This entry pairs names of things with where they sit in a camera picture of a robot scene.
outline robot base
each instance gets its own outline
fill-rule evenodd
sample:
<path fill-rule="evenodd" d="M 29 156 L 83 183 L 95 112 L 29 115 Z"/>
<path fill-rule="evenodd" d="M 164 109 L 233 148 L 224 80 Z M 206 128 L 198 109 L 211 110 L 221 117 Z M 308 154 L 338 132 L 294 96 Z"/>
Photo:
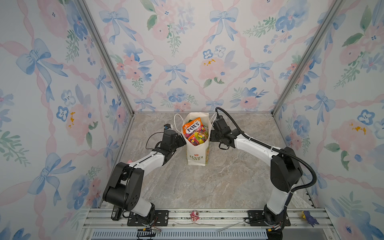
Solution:
<path fill-rule="evenodd" d="M 264 221 L 263 212 L 264 210 L 248 210 L 248 218 L 251 221 L 251 227 L 268 226 Z M 288 216 L 285 219 L 285 226 L 291 226 Z"/>
<path fill-rule="evenodd" d="M 155 225 L 157 227 L 165 227 L 168 225 L 168 210 L 155 210 L 154 212 L 154 218 L 151 222 L 151 226 Z M 133 212 L 129 213 L 127 226 L 129 227 L 145 227 L 149 226 L 148 221 L 142 217 L 138 216 L 137 214 L 134 214 Z"/>

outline floral wallpaper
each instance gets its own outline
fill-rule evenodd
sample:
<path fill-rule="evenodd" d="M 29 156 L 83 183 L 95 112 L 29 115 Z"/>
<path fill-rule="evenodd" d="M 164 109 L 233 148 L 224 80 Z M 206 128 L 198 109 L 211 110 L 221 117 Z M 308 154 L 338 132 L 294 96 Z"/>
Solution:
<path fill-rule="evenodd" d="M 0 239 L 76 239 L 129 115 L 71 0 L 0 8 Z"/>
<path fill-rule="evenodd" d="M 346 0 L 275 115 L 343 240 L 384 239 L 383 56 L 384 1 Z"/>
<path fill-rule="evenodd" d="M 135 111 L 270 111 L 332 0 L 86 3 Z"/>

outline white string handle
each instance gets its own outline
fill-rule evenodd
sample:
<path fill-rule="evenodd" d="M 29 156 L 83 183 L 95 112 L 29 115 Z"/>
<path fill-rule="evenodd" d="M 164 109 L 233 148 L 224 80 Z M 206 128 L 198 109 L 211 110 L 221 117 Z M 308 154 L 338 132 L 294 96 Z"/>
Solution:
<path fill-rule="evenodd" d="M 211 117 L 211 119 L 209 119 L 209 122 L 211 122 L 212 119 L 214 119 L 216 116 L 217 116 L 217 112 L 215 112 L 215 114 Z"/>
<path fill-rule="evenodd" d="M 183 122 L 184 122 L 184 119 L 183 119 L 183 117 L 182 117 L 180 114 L 178 114 L 178 113 L 176 113 L 175 116 L 173 117 L 173 123 L 175 124 L 176 131 L 178 131 L 179 133 L 181 133 L 181 132 L 177 129 L 177 127 L 176 127 L 176 115 L 179 115 L 179 117 L 181 118 L 181 120 L 182 120 Z"/>

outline metal grate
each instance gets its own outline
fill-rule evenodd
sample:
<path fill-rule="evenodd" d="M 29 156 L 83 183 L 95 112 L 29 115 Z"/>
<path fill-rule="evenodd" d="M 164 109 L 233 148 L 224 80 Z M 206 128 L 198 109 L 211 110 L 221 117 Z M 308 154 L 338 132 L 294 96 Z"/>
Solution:
<path fill-rule="evenodd" d="M 95 229 L 91 239 L 150 239 L 148 232 L 137 232 L 137 229 Z M 215 229 L 162 229 L 152 239 L 268 239 L 265 229 L 226 229 L 217 232 Z"/>

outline gray marble surface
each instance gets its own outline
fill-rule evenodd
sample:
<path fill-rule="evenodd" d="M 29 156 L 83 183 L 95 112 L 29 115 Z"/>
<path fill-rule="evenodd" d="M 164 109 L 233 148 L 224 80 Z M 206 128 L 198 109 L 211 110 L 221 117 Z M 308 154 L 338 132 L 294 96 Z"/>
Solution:
<path fill-rule="evenodd" d="M 245 113 L 232 114 L 232 117 L 252 137 L 285 147 L 271 114 Z M 234 129 L 232 122 L 224 118 Z M 136 161 L 147 155 L 150 152 L 145 149 L 148 137 L 161 132 L 166 123 L 174 124 L 173 113 L 136 114 L 121 161 Z M 181 129 L 178 116 L 176 124 Z M 162 134 L 154 135 L 148 148 L 161 139 Z M 221 150 L 217 142 L 211 142 L 206 166 L 188 165 L 186 147 L 179 148 L 167 164 L 144 178 L 141 196 L 157 208 L 263 208 L 272 186 L 266 163 L 238 149 Z M 312 207 L 306 191 L 298 190 L 288 207 Z"/>

